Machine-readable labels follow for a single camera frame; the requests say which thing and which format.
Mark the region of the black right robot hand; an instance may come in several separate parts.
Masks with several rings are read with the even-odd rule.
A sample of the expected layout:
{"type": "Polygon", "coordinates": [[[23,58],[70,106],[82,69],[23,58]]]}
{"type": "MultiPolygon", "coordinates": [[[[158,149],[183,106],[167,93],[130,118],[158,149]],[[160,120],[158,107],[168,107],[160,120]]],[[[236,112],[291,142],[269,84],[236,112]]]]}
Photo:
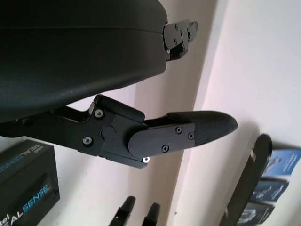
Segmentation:
{"type": "MultiPolygon", "coordinates": [[[[130,218],[135,201],[136,198],[134,196],[127,197],[122,206],[118,208],[109,226],[125,226],[130,218]]],[[[160,208],[161,206],[154,202],[147,216],[144,218],[142,226],[155,226],[158,222],[160,208]]]]}

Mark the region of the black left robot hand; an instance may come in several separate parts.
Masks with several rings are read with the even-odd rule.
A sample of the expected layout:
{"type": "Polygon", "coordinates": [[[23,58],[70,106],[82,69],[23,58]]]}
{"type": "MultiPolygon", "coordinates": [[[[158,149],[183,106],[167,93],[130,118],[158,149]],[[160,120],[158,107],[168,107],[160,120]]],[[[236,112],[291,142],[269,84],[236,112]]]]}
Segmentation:
{"type": "Polygon", "coordinates": [[[0,134],[30,137],[135,168],[238,128],[218,111],[143,112],[104,92],[162,74],[198,24],[170,24],[157,0],[3,0],[0,134]]]}

